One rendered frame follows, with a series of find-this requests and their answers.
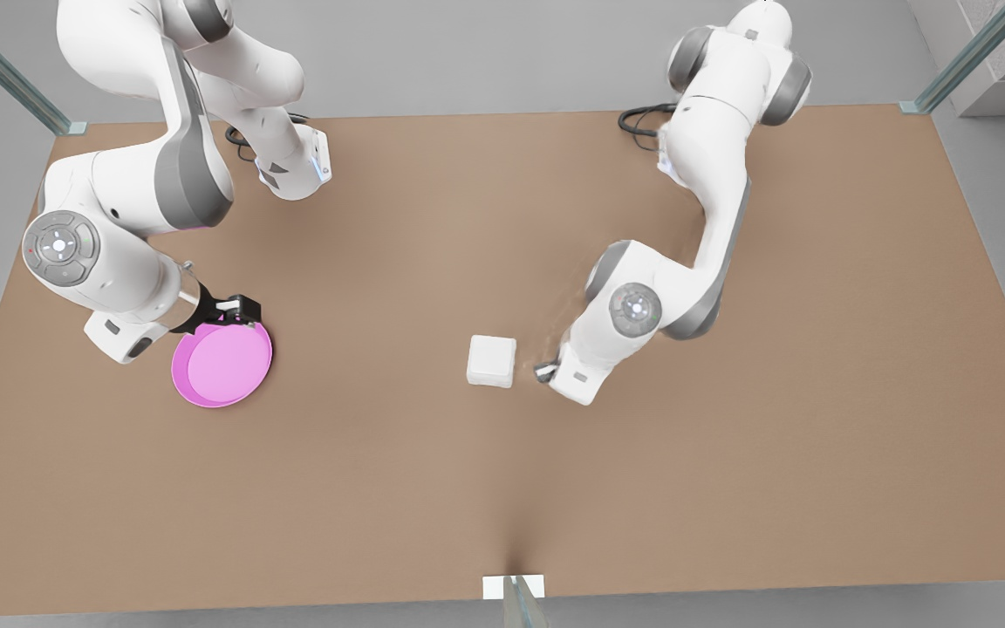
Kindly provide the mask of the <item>white egg box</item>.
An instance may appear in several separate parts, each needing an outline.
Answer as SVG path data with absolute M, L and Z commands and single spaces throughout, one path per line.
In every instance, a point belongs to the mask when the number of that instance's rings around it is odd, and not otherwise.
M 514 338 L 472 335 L 466 379 L 470 385 L 513 386 L 517 341 Z

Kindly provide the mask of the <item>pink round plate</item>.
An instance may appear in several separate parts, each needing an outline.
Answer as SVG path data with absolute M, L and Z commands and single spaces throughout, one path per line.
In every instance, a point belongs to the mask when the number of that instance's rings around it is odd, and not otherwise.
M 193 405 L 223 408 L 258 389 L 273 358 L 274 345 L 262 323 L 201 324 L 175 347 L 171 379 Z

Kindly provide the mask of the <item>silver frame post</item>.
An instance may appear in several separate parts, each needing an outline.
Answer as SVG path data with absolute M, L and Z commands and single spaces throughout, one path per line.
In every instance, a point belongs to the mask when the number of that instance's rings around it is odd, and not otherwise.
M 0 86 L 56 136 L 81 136 L 87 123 L 70 120 L 0 53 Z
M 961 51 L 922 88 L 914 99 L 899 103 L 904 115 L 929 115 L 954 94 L 961 84 L 984 63 L 996 47 L 1005 40 L 1005 3 L 989 16 L 988 21 L 974 32 Z
M 482 599 L 502 600 L 502 628 L 550 628 L 539 603 L 542 597 L 545 597 L 543 575 L 482 578 Z

